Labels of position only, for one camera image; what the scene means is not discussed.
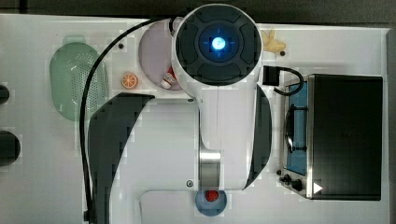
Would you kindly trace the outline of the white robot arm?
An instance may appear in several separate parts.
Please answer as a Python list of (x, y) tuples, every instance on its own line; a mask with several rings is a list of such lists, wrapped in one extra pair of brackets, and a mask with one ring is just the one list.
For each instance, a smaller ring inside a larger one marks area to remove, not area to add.
[(199, 147), (120, 160), (147, 94), (121, 92), (92, 116), (89, 148), (95, 224), (141, 224), (140, 197), (174, 190), (198, 175), (200, 189), (243, 190), (260, 174), (271, 152), (268, 100), (258, 84), (262, 35), (237, 7), (209, 4), (190, 12), (172, 42), (177, 82), (199, 109)]

